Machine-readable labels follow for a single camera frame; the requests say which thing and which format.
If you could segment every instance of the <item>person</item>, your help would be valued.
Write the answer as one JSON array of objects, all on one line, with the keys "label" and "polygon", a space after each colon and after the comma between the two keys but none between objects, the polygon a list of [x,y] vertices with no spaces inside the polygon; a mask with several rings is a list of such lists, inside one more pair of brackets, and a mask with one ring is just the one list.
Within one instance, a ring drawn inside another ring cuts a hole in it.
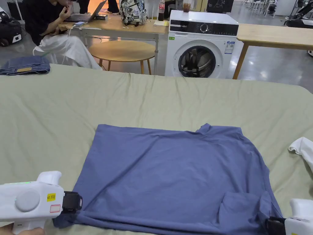
[{"label": "person", "polygon": [[[12,233],[13,224],[0,227],[0,235],[14,235]],[[31,230],[25,230],[20,232],[18,235],[45,235],[42,228],[34,228]]]},{"label": "person", "polygon": [[80,7],[80,14],[88,14],[88,5],[89,0],[78,0],[79,7]]},{"label": "person", "polygon": [[64,34],[59,25],[70,14],[72,0],[24,0],[25,30],[44,52],[72,59],[72,65],[102,70],[83,42]]},{"label": "person", "polygon": [[109,7],[107,10],[104,11],[105,13],[112,14],[112,15],[119,14],[120,10],[118,9],[116,0],[108,0],[108,5]]},{"label": "person", "polygon": [[169,0],[165,2],[165,9],[164,9],[164,19],[167,19],[170,17],[171,11],[168,11],[168,6],[171,4],[176,4],[176,0]]}]

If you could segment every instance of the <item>mattress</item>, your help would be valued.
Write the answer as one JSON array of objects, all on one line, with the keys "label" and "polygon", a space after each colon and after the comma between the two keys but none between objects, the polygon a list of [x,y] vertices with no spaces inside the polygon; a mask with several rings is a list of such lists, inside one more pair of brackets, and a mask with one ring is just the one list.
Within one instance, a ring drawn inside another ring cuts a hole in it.
[{"label": "mattress", "polygon": [[[204,123],[241,127],[270,169],[285,217],[291,198],[312,199],[312,173],[288,152],[313,140],[313,95],[299,86],[259,81],[174,78],[51,65],[47,75],[0,76],[0,184],[62,172],[71,191],[98,124],[196,131]],[[47,234],[118,234],[74,225]]]}]

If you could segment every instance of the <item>control panel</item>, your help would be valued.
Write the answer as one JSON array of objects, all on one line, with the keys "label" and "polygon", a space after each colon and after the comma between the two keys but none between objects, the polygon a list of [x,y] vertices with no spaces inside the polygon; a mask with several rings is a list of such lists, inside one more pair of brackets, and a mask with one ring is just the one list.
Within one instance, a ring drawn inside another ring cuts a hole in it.
[{"label": "control panel", "polygon": [[236,36],[239,25],[171,20],[171,31]]}]

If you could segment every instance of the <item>laptop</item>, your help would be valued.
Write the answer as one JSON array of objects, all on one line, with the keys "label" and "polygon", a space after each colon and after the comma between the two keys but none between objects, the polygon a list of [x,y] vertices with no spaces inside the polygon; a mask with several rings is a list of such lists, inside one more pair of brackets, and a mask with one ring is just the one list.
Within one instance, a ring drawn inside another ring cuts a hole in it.
[{"label": "laptop", "polygon": [[103,5],[106,3],[107,0],[104,0],[103,2],[100,2],[97,9],[94,11],[94,13],[92,15],[80,15],[80,14],[73,14],[70,17],[68,17],[66,20],[66,22],[89,22],[91,21],[93,18],[96,17],[96,15],[100,12],[100,10],[103,8]]}]

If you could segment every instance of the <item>yellow label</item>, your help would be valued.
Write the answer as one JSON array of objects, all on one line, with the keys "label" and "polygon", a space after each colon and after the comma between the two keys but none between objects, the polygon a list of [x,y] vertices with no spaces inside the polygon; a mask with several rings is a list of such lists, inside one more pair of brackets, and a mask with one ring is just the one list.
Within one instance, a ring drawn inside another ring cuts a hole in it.
[{"label": "yellow label", "polygon": [[56,193],[49,193],[47,195],[47,201],[55,201],[55,195]]},{"label": "yellow label", "polygon": [[22,69],[18,69],[17,72],[20,73],[20,72],[27,72],[27,71],[31,71],[32,68],[31,67],[28,67],[28,68],[22,68]]}]

